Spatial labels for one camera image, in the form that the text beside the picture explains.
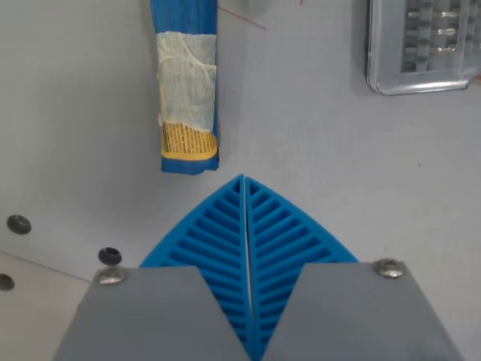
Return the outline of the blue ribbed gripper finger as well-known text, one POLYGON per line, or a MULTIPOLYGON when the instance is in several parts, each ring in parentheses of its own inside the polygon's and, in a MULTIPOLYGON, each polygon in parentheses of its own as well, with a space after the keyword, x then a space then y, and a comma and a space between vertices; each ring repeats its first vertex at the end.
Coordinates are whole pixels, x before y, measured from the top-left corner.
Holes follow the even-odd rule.
POLYGON ((360 262, 273 190, 245 190, 255 359, 461 359, 404 262, 360 262))
POLYGON ((185 216, 138 268, 98 271, 57 360, 247 360, 244 179, 185 216))

